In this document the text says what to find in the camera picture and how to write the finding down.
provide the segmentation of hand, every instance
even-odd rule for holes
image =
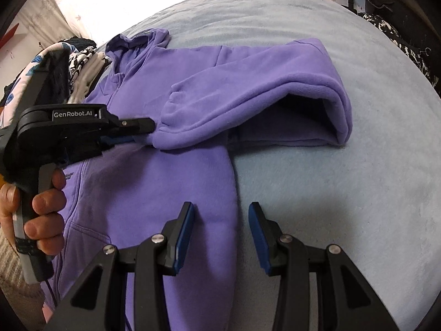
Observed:
[[[66,197],[61,191],[66,185],[64,173],[57,169],[52,175],[53,189],[34,197],[32,207],[39,217],[25,224],[25,233],[37,240],[37,247],[47,255],[57,255],[64,246],[63,217],[57,212],[66,205]],[[12,184],[4,184],[0,189],[0,225],[10,244],[15,248],[12,214],[20,205],[20,191]]]

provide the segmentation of beige sleeve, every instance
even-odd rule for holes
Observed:
[[[27,285],[23,279],[20,259],[0,228],[0,288],[7,301],[29,331],[45,326],[43,302],[45,295],[39,284]]]

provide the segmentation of metal screw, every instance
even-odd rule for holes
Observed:
[[[103,252],[106,255],[113,254],[115,252],[115,247],[113,245],[111,245],[111,244],[106,245],[105,247],[103,247]]]
[[[279,240],[280,240],[282,243],[288,244],[288,243],[292,242],[292,236],[289,235],[289,234],[283,234],[283,235],[281,235],[281,237],[279,238]]]
[[[152,236],[152,241],[155,244],[162,243],[164,240],[165,240],[165,236],[162,235],[162,234],[155,234],[155,235]]]
[[[328,250],[331,254],[340,254],[341,247],[338,245],[329,245]]]

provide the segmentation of white wall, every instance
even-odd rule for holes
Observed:
[[[12,83],[41,50],[35,37],[19,25],[15,35],[0,49],[0,98],[3,97],[4,87]]]

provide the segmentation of red object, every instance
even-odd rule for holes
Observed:
[[[18,24],[16,24],[13,28],[11,28],[5,35],[0,39],[0,48],[2,48],[11,38],[14,36],[14,33],[17,31]]]

